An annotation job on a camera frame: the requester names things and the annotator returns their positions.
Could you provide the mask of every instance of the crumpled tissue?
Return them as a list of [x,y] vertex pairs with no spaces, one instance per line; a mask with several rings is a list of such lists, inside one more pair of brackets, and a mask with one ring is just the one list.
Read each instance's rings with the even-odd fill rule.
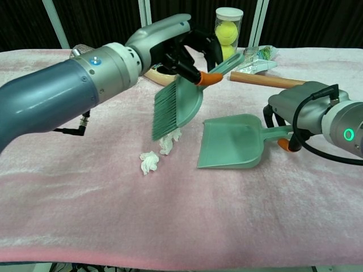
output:
[[159,156],[154,151],[141,153],[140,159],[142,160],[141,170],[144,176],[146,176],[150,170],[156,171],[156,169],[158,169],[157,164],[159,162]]
[[172,150],[172,140],[177,142],[180,136],[182,136],[182,132],[180,131],[179,128],[177,128],[176,130],[172,131],[171,133],[161,138],[159,140],[159,145],[162,148],[160,150],[160,154],[169,155],[170,151]]

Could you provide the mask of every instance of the pink fabric surface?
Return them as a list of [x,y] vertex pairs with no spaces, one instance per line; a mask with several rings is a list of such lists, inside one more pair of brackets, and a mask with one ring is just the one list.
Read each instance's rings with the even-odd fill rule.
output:
[[[68,50],[0,54],[0,84],[68,58]],[[193,53],[196,65],[205,67]],[[363,100],[363,50],[280,49],[286,78],[338,83]],[[153,97],[146,78],[91,111],[84,137],[24,135],[0,156],[0,261],[158,270],[363,263],[363,168],[265,147],[253,169],[197,169],[208,118],[262,109],[278,88],[231,82],[205,90],[197,116],[158,170],[143,176]],[[79,118],[64,127],[78,126]],[[316,136],[311,144],[352,157]]]

